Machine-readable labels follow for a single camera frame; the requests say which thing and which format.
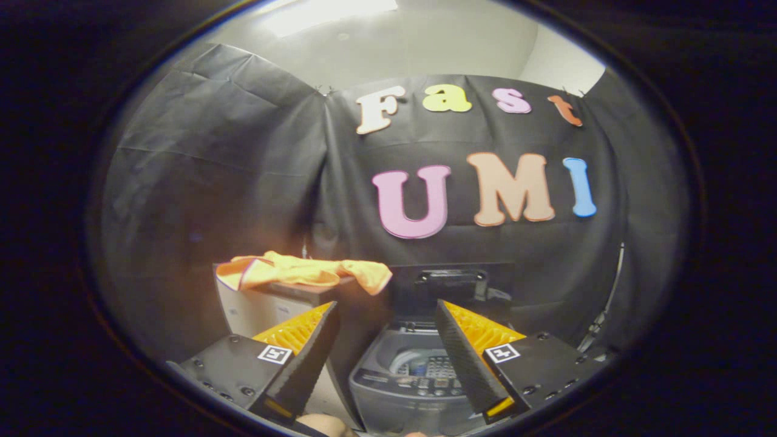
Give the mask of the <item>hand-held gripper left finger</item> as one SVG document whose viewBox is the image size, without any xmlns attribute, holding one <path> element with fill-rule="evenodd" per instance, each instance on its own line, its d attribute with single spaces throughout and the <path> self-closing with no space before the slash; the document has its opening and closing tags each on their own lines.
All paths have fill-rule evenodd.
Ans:
<svg viewBox="0 0 777 437">
<path fill-rule="evenodd" d="M 217 403 L 277 425 L 302 415 L 341 329 L 326 302 L 253 337 L 227 335 L 167 366 Z"/>
</svg>

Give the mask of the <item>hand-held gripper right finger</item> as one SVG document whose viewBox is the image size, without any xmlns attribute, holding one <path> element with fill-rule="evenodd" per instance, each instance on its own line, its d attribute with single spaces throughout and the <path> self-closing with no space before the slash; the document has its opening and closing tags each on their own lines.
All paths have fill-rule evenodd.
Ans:
<svg viewBox="0 0 777 437">
<path fill-rule="evenodd" d="M 605 369 L 547 332 L 519 334 L 442 299 L 435 324 L 470 407 L 489 425 L 554 404 Z"/>
</svg>

